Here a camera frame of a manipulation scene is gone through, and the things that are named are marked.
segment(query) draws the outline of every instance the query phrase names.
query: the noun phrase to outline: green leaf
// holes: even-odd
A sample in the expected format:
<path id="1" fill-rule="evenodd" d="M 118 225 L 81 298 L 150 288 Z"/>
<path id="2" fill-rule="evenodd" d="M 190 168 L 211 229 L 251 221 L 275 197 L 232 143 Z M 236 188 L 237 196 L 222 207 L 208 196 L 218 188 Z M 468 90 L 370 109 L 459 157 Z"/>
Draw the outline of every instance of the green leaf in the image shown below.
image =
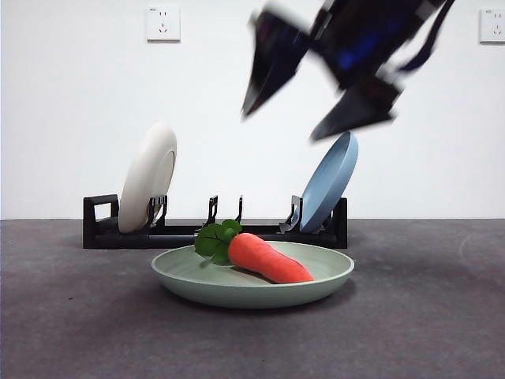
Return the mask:
<path id="1" fill-rule="evenodd" d="M 234 236 L 237 235 L 237 232 L 234 231 L 231 227 L 226 229 L 223 233 L 223 239 L 225 242 L 230 243 Z"/>
<path id="2" fill-rule="evenodd" d="M 214 255 L 217 246 L 223 243 L 224 231 L 225 228 L 218 223 L 203 227 L 195 238 L 195 251 L 204 257 Z"/>
<path id="3" fill-rule="evenodd" d="M 235 220 L 224 220 L 223 221 L 223 226 L 224 226 L 224 229 L 233 229 L 234 231 L 238 233 L 240 233 L 242 231 L 242 225 L 239 224 L 237 221 Z"/>
<path id="4" fill-rule="evenodd" d="M 212 256 L 214 263 L 228 262 L 228 244 L 226 242 L 221 242 L 215 247 L 214 251 L 214 255 Z"/>
<path id="5" fill-rule="evenodd" d="M 225 220 L 222 225 L 211 223 L 195 238 L 195 251 L 203 257 L 211 257 L 214 263 L 227 263 L 228 244 L 241 230 L 241 224 L 235 220 Z"/>

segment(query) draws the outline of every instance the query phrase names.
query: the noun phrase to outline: orange carrot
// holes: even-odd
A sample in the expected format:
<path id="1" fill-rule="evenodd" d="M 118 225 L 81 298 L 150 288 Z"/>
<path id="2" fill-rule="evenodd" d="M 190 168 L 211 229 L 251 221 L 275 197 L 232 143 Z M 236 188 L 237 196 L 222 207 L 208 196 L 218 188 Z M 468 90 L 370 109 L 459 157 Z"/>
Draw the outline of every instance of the orange carrot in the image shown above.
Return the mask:
<path id="1" fill-rule="evenodd" d="M 258 272 L 276 283 L 314 280 L 298 261 L 280 253 L 263 239 L 250 233 L 241 233 L 231 239 L 228 259 L 234 265 Z"/>

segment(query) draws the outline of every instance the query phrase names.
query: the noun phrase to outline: black dish rack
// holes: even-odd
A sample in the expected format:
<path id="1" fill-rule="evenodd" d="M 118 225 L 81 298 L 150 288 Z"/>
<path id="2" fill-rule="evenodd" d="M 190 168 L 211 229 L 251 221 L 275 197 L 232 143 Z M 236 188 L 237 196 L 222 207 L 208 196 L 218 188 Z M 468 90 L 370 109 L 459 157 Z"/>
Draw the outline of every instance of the black dish rack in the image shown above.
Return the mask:
<path id="1" fill-rule="evenodd" d="M 110 217 L 97 220 L 95 206 L 110 204 Z M 266 241 L 306 243 L 333 249 L 347 248 L 347 199 L 342 197 L 317 231 L 300 232 L 303 199 L 291 197 L 290 215 L 280 220 L 242 219 L 243 197 L 238 202 L 238 216 L 244 232 L 258 235 Z M 83 247 L 85 249 L 173 249 L 192 245 L 198 231 L 216 222 L 218 197 L 209 199 L 207 219 L 167 220 L 168 196 L 152 197 L 148 203 L 148 221 L 133 233 L 121 233 L 118 228 L 118 195 L 85 197 L 83 200 Z M 161 209 L 161 216 L 155 220 Z"/>

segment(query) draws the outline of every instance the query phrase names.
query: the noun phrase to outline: wall socket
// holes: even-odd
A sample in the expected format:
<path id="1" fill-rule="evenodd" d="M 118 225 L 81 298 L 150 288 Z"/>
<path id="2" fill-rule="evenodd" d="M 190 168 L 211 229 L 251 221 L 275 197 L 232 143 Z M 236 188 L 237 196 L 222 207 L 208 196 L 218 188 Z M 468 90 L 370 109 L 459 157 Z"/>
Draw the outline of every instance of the wall socket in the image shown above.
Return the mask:
<path id="1" fill-rule="evenodd" d="M 145 11 L 145 36 L 148 42 L 178 42 L 181 40 L 181 8 L 152 7 Z"/>
<path id="2" fill-rule="evenodd" d="M 481 9 L 479 21 L 480 43 L 505 43 L 505 9 Z"/>

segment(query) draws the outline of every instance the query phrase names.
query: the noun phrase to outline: plate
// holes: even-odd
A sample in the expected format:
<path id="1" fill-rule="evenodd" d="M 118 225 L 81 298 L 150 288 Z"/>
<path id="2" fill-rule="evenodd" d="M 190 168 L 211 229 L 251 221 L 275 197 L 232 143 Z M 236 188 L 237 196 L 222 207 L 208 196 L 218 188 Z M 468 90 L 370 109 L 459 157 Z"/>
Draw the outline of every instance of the plate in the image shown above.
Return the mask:
<path id="1" fill-rule="evenodd" d="M 349 183 L 357 161 L 357 139 L 345 132 L 331 146 L 301 195 L 303 214 L 300 231 L 316 231 L 331 214 Z"/>
<path id="2" fill-rule="evenodd" d="M 349 278 L 354 262 L 345 254 L 294 242 L 268 242 L 302 263 L 312 282 L 273 284 L 236 266 L 214 265 L 195 253 L 194 246 L 170 250 L 151 266 L 163 286 L 188 300 L 226 308 L 282 308 L 313 302 L 334 293 Z"/>
<path id="3" fill-rule="evenodd" d="M 166 123 L 155 122 L 146 133 L 126 175 L 118 214 L 121 233 L 138 231 L 145 226 L 149 199 L 168 192 L 176 156 L 174 132 Z"/>

